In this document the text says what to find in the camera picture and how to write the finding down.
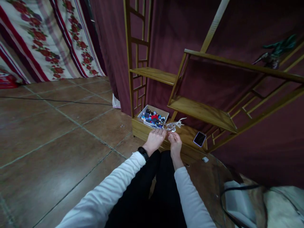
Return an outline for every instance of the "white long-sleeve shirt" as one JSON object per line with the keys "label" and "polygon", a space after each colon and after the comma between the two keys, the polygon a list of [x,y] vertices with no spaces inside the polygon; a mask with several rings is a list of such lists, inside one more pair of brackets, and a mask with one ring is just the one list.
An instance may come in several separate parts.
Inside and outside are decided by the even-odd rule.
{"label": "white long-sleeve shirt", "polygon": [[[112,171],[98,186],[70,210],[61,223],[62,227],[105,227],[114,205],[122,197],[136,173],[146,164],[137,151]],[[194,187],[185,167],[174,173],[180,202],[187,227],[216,228],[202,199]]]}

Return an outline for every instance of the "hand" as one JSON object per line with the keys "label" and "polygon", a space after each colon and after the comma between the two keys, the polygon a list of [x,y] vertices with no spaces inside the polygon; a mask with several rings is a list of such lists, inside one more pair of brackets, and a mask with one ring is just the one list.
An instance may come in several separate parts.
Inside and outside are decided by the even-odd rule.
{"label": "hand", "polygon": [[181,160],[181,146],[183,142],[176,132],[168,132],[168,139],[171,143],[171,158],[174,170],[176,171],[184,166],[184,163]]}
{"label": "hand", "polygon": [[150,157],[156,151],[166,137],[167,131],[163,129],[154,129],[149,133],[146,143],[142,146]]}
{"label": "hand", "polygon": [[181,157],[181,141],[180,136],[176,132],[168,132],[168,139],[171,143],[171,156]]}

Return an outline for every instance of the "smartwatch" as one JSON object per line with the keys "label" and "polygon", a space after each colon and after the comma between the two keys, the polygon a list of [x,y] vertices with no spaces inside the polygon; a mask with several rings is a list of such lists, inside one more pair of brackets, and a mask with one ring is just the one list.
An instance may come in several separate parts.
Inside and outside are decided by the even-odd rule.
{"label": "smartwatch", "polygon": [[139,147],[137,151],[141,153],[141,155],[145,158],[146,161],[149,159],[149,155],[143,147]]}

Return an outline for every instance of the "cardboard box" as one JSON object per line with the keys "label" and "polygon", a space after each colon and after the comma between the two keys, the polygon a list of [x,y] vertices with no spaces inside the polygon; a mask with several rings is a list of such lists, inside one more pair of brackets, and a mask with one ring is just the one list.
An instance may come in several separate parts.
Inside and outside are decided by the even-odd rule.
{"label": "cardboard box", "polygon": [[144,109],[139,113],[139,115],[137,116],[137,118],[139,119],[139,121],[143,122],[145,125],[148,125],[148,126],[151,127],[151,128],[163,129],[163,128],[165,127],[165,124],[162,126],[162,128],[160,128],[160,127],[154,126],[152,123],[148,123],[148,122],[143,121],[143,120],[141,119],[141,117],[142,117],[142,115],[143,115],[143,112],[146,112],[147,109],[149,109],[151,112],[156,111],[158,115],[161,115],[162,117],[165,117],[165,118],[166,118],[166,119],[165,119],[165,123],[166,123],[166,121],[167,121],[167,119],[168,119],[169,113],[168,113],[168,112],[165,112],[165,111],[163,111],[163,110],[161,110],[161,109],[155,108],[155,107],[153,107],[153,106],[146,105],[145,108],[144,108]]}

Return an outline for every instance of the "floral curtain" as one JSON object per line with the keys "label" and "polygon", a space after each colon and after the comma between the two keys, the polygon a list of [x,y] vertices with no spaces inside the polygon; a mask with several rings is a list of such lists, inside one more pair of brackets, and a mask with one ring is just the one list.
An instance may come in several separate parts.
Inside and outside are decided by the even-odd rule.
{"label": "floral curtain", "polygon": [[105,76],[83,4],[81,0],[0,1],[0,69],[26,84]]}

